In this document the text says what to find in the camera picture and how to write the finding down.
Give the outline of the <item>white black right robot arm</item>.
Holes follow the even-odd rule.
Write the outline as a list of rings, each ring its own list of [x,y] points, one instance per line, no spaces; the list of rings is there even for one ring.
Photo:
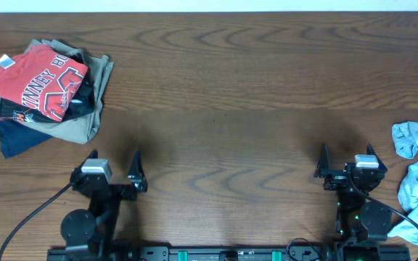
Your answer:
[[[387,171],[370,144],[366,154],[357,154],[342,170],[330,167],[327,147],[321,146],[313,176],[324,180],[324,190],[337,194],[335,230],[340,234],[339,240],[322,249],[321,260],[380,258],[377,243],[388,238],[391,212],[368,196]]]

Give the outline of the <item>red orange soccer t-shirt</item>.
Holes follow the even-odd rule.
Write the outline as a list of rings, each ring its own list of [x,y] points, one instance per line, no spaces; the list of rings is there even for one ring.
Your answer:
[[[88,67],[46,44],[32,46],[12,60],[14,64],[8,68],[0,67],[0,98],[60,122]]]

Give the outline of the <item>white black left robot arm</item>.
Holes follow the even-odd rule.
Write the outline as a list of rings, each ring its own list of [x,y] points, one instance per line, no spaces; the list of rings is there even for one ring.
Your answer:
[[[128,183],[111,183],[112,171],[107,159],[99,158],[98,151],[74,169],[70,185],[74,191],[90,199],[89,207],[68,213],[60,232],[65,240],[69,260],[134,260],[138,257],[130,244],[114,239],[120,203],[134,202],[147,191],[140,152],[132,157]]]

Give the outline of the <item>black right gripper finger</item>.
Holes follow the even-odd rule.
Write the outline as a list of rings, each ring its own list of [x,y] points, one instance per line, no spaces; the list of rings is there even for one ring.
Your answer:
[[[326,178],[330,176],[329,154],[326,144],[321,145],[320,157],[313,176],[315,178]]]
[[[366,146],[366,154],[372,158],[374,162],[377,163],[377,166],[374,167],[374,169],[378,169],[381,173],[386,173],[388,171],[385,164],[382,162],[382,160],[377,156],[377,153],[375,152],[373,146],[371,144],[367,144]]]

